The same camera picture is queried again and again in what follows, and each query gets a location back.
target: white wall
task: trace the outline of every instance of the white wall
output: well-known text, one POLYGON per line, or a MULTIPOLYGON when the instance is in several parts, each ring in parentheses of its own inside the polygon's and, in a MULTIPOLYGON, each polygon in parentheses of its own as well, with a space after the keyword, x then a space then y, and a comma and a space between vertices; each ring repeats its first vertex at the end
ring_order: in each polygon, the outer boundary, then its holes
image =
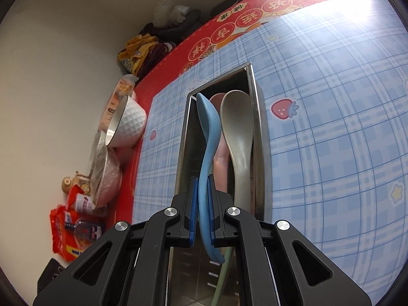
MULTIPOLYGON (((61 180, 86 171, 116 54, 158 1, 17 0, 0 24, 0 266, 29 304, 61 180)), ((176 1, 208 13, 222 0, 176 1)))

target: white cup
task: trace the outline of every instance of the white cup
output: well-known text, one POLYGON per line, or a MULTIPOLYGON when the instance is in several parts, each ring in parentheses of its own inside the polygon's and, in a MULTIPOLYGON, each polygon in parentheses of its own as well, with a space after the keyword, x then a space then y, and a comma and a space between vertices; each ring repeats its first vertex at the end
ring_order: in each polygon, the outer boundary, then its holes
POLYGON ((146 112, 129 95, 119 103, 106 132, 108 147, 131 147, 140 139, 146 125, 146 112))

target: blue spoon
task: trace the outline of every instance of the blue spoon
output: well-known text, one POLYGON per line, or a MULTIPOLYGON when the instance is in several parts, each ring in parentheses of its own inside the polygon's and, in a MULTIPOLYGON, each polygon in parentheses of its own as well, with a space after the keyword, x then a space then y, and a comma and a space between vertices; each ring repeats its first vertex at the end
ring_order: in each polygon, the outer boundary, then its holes
POLYGON ((218 263, 224 263, 225 259, 219 248, 215 248, 211 244, 210 218, 207 202, 207 179, 215 152, 220 143, 221 121, 213 104, 201 93, 197 94, 197 111, 201 129, 203 130, 207 142, 203 164, 198 179, 198 217, 200 222, 201 239, 205 251, 211 260, 218 263))

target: black round object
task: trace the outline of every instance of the black round object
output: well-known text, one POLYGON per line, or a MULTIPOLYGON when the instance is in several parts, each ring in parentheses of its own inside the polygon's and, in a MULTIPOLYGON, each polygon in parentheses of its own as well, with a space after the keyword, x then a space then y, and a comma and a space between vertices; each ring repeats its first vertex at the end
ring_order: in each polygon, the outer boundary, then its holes
POLYGON ((210 18, 214 18, 221 14, 223 11, 231 8, 234 4, 237 4, 240 0, 225 0, 220 4, 217 4, 211 11, 210 11, 210 18))

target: silver screw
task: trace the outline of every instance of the silver screw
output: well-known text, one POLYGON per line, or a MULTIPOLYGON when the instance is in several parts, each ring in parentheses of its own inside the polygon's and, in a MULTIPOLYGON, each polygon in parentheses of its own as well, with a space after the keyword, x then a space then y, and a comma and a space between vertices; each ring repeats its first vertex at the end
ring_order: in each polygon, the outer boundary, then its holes
POLYGON ((286 221, 279 221, 276 225, 280 230, 288 230, 290 228, 289 222, 286 221))
POLYGON ((173 207, 169 207, 164 210, 164 215, 166 216, 174 216, 176 214, 177 214, 177 209, 173 207))
POLYGON ((241 210, 238 207, 230 207, 227 209, 227 213, 231 216, 237 216, 241 213, 241 210))
POLYGON ((126 230, 127 227, 128 227, 128 224, 127 224, 126 222, 124 222, 124 221, 117 222, 117 224, 115 224, 115 229, 116 229, 117 231, 126 230))

